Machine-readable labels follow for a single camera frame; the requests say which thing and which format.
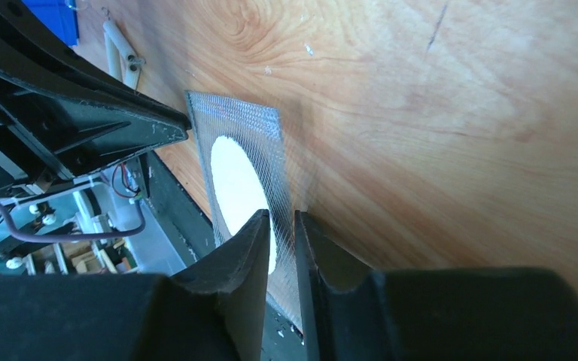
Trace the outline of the white clay triangle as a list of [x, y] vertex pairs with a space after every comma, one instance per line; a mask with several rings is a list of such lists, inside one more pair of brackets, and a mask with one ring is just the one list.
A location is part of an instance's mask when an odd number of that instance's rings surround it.
[[102, 12], [105, 16], [103, 29], [108, 73], [130, 89], [137, 90], [141, 70], [146, 63], [145, 59], [135, 52], [133, 46], [112, 20], [109, 10], [102, 7]]

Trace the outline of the wire gauze with white disc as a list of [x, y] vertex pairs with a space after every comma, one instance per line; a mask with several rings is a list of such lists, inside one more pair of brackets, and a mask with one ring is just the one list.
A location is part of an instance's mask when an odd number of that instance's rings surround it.
[[303, 326], [294, 254], [294, 207], [278, 109], [187, 91], [216, 245], [258, 210], [269, 212], [267, 293], [278, 312]]

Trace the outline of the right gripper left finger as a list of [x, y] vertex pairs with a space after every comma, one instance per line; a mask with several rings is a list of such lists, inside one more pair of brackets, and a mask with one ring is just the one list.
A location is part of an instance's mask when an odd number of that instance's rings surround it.
[[270, 216], [176, 275], [0, 276], [0, 360], [258, 360]]

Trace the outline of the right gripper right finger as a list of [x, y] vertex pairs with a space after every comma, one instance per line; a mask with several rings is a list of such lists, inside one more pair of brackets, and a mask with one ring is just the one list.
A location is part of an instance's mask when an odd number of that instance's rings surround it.
[[310, 360], [578, 360], [578, 295], [544, 268], [370, 268], [294, 215]]

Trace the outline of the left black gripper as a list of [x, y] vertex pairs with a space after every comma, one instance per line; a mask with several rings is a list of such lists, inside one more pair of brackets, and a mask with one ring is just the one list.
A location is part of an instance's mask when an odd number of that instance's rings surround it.
[[0, 1], [0, 197], [45, 193], [185, 141], [187, 115], [62, 43], [21, 1]]

